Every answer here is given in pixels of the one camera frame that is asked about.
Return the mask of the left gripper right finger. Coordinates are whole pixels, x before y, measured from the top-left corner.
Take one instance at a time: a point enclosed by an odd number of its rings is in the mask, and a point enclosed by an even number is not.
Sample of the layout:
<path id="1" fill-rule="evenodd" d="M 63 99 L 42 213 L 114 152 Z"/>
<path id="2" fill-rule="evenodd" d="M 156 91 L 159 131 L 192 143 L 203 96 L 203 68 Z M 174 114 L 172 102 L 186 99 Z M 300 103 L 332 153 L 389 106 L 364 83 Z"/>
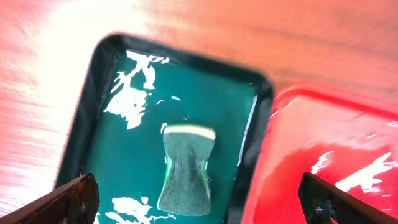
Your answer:
<path id="1" fill-rule="evenodd" d="M 397 219 L 306 172 L 298 190 L 307 224 L 397 224 Z"/>

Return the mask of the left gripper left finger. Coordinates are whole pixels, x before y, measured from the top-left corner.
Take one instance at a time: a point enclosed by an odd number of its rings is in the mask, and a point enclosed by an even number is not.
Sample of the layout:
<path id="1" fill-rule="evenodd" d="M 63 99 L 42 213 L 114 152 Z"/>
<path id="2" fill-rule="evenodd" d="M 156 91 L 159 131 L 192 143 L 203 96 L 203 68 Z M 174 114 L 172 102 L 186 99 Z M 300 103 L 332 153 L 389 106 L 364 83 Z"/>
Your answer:
<path id="1" fill-rule="evenodd" d="M 99 205 L 95 177 L 85 174 L 1 217 L 1 224 L 91 224 Z"/>

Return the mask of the green yellow scrub sponge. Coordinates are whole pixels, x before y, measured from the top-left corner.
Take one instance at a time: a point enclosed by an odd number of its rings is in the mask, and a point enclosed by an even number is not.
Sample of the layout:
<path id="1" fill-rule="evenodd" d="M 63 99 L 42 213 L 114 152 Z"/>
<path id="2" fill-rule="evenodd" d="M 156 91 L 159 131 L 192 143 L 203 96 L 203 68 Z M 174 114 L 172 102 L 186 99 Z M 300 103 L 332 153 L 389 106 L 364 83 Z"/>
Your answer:
<path id="1" fill-rule="evenodd" d="M 206 164 L 215 139 L 215 130 L 204 126 L 175 124 L 164 128 L 166 170 L 159 210 L 183 216 L 210 213 Z"/>

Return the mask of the red plastic tray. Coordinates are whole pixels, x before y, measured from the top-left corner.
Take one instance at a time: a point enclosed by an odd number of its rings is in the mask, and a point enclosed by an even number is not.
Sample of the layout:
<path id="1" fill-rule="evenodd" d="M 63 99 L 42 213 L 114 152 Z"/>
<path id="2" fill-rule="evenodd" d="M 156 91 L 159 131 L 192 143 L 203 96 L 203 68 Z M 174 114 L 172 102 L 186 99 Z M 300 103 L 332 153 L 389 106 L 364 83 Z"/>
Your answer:
<path id="1" fill-rule="evenodd" d="M 274 99 L 243 223 L 304 223 L 309 172 L 397 216 L 397 105 L 316 83 Z"/>

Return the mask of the dark green tray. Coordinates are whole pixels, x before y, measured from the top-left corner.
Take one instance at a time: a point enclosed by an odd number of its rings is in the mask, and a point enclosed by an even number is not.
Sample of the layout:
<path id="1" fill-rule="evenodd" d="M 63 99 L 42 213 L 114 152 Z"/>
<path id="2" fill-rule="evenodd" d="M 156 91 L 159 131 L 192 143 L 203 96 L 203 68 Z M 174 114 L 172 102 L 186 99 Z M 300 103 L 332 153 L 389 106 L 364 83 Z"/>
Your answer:
<path id="1" fill-rule="evenodd" d="M 57 185 L 93 174 L 96 223 L 240 223 L 273 99 L 258 72 L 111 35 L 92 56 Z M 215 131 L 208 215 L 157 207 L 169 163 L 163 132 L 173 124 Z"/>

